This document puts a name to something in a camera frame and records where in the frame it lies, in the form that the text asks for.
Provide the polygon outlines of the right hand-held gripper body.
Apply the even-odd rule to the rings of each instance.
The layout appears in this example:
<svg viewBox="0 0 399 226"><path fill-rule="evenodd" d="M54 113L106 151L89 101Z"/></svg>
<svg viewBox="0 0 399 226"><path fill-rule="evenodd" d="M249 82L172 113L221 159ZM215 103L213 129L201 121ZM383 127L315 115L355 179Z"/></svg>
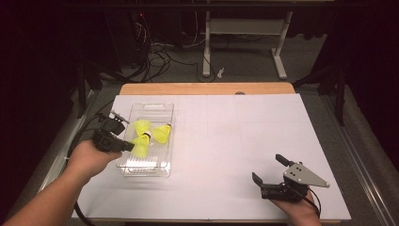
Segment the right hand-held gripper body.
<svg viewBox="0 0 399 226"><path fill-rule="evenodd" d="M264 184L260 180L263 199L283 202L300 202L304 200L310 186L330 187L330 184L306 168L301 163L286 163L288 169L283 172L283 182L278 185Z"/></svg>

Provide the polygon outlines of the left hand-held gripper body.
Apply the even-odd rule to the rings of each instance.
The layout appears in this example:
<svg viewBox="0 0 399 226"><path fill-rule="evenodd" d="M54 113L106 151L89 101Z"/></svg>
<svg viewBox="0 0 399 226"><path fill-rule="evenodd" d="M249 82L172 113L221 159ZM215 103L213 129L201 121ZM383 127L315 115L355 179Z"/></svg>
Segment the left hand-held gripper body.
<svg viewBox="0 0 399 226"><path fill-rule="evenodd" d="M118 138L124 130L126 119L112 111L113 118L104 119L98 129L95 129L91 140L101 152L120 152L120 146L125 141Z"/></svg>

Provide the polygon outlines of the yellow shuttlecock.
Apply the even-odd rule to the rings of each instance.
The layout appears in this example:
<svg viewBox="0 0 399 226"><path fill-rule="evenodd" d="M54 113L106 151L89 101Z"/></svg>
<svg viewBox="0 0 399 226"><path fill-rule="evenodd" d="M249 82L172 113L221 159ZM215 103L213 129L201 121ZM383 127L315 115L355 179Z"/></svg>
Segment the yellow shuttlecock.
<svg viewBox="0 0 399 226"><path fill-rule="evenodd" d="M151 122L147 120L138 120L133 123L136 133L141 136L145 132L148 132L151 128Z"/></svg>
<svg viewBox="0 0 399 226"><path fill-rule="evenodd" d="M153 138L161 144L165 144L168 141L171 131L171 125L169 123L158 126L152 129Z"/></svg>
<svg viewBox="0 0 399 226"><path fill-rule="evenodd" d="M144 134L132 140L132 143L134 144L134 147L132 149L132 155L134 157L137 158L147 157L151 137L152 135L150 132L145 132Z"/></svg>

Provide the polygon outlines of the clear plastic tray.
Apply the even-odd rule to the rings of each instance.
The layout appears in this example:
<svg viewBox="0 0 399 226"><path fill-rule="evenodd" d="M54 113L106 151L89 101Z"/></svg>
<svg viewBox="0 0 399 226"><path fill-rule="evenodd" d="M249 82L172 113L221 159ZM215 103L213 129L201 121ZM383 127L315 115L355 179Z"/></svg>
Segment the clear plastic tray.
<svg viewBox="0 0 399 226"><path fill-rule="evenodd" d="M152 135L146 158L134 157L132 151L124 153L116 162L116 167L124 176L168 177L170 175L173 112L174 104L133 104L123 138L125 141L132 143L132 140L138 137L133 126L138 120L151 122L148 131L151 135L153 128L167 123L171 125L171 131L165 144L158 143Z"/></svg>

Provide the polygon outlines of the person's left hand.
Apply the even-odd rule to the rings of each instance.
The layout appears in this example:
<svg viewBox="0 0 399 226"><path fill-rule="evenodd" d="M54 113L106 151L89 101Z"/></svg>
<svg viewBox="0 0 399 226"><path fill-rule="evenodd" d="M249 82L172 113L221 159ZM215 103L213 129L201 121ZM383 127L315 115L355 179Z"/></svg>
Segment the person's left hand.
<svg viewBox="0 0 399 226"><path fill-rule="evenodd" d="M80 142L72 151L66 172L88 182L102 172L113 160L121 157L121 152L101 152L90 140Z"/></svg>

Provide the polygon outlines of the person's right hand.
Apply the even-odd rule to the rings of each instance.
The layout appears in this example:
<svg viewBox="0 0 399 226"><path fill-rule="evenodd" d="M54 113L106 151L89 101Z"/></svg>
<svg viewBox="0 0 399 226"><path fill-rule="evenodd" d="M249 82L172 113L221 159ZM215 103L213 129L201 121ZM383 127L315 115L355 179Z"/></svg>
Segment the person's right hand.
<svg viewBox="0 0 399 226"><path fill-rule="evenodd" d="M315 208L305 200L296 203L277 200L271 200L271 202L281 209L290 221L304 219L318 219L320 221Z"/></svg>

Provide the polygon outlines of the white board sheet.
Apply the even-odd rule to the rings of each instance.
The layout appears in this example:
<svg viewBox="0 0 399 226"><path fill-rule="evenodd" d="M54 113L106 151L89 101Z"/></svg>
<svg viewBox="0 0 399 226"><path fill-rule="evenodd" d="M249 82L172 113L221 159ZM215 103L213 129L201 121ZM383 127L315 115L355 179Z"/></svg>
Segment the white board sheet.
<svg viewBox="0 0 399 226"><path fill-rule="evenodd" d="M146 103L174 106L171 174L125 177L109 164L81 192L86 217L283 220L251 178L280 183L284 167L275 156L281 154L328 182L315 190L323 220L350 218L299 95L120 95L113 108L127 117L134 104Z"/></svg>

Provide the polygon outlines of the black tripod stand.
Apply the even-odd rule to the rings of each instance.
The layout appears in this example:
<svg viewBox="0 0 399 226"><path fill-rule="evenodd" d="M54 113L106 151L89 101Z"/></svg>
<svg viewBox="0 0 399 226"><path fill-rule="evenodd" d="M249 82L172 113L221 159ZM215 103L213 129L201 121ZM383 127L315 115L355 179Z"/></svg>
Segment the black tripod stand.
<svg viewBox="0 0 399 226"><path fill-rule="evenodd" d="M319 83L317 91L320 95L329 95L335 93L334 113L338 123L344 126L343 122L343 105L345 90L345 70L339 64L330 64L323 69L316 70L313 73L295 81L293 87L295 89L305 84Z"/></svg>
<svg viewBox="0 0 399 226"><path fill-rule="evenodd" d="M81 119L86 111L87 106L86 85L89 85L92 90L101 90L103 83L101 82L98 70L90 61L84 61L83 59L78 60L76 70L79 101L77 118Z"/></svg>

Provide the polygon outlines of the aluminium floor rail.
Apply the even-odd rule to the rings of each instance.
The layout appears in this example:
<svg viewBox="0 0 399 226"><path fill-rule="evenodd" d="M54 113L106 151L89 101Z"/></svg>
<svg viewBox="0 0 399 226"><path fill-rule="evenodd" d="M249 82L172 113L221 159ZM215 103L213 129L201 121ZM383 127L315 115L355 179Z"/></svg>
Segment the aluminium floor rail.
<svg viewBox="0 0 399 226"><path fill-rule="evenodd" d="M88 93L88 97L86 98L87 106L80 119L77 118L79 108L77 94L72 96L74 102L72 112L56 132L56 136L49 149L44 153L44 156L34 168L31 177L24 186L24 189L20 193L17 201L12 205L8 212L7 219L16 214L40 191L53 182L60 173L65 163L65 156L69 149L69 145L80 126L85 122L88 112L97 101L99 94L99 91L90 91Z"/></svg>
<svg viewBox="0 0 399 226"><path fill-rule="evenodd" d="M372 179L370 172L368 171L368 166L365 165L358 153L358 149L355 147L353 141L351 140L346 128L340 125L339 121L335 116L334 105L327 96L321 96L322 103L327 109L329 116L334 121L335 127L338 129L340 136L345 145L345 152L348 156L350 165L352 166L354 172L357 174L359 183L367 196L368 203L374 209L376 217L380 222L381 226L399 226L399 222L396 222L393 218L393 214L389 210L387 203L383 200L381 192L377 187L375 181Z"/></svg>

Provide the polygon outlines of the white metal stand frame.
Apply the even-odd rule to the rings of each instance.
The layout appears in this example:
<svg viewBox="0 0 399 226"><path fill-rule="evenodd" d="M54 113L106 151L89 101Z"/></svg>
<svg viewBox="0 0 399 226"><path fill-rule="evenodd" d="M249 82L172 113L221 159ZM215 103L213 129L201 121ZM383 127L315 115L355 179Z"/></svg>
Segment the white metal stand frame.
<svg viewBox="0 0 399 226"><path fill-rule="evenodd" d="M204 40L204 60L202 64L202 75L211 75L211 48L210 38L212 34L218 35L265 35L278 36L279 44L271 49L271 54L281 80L287 78L280 52L285 42L289 26L291 24L293 12L288 11L284 19L258 20L258 19L214 19L210 12L206 13L205 20L205 40Z"/></svg>

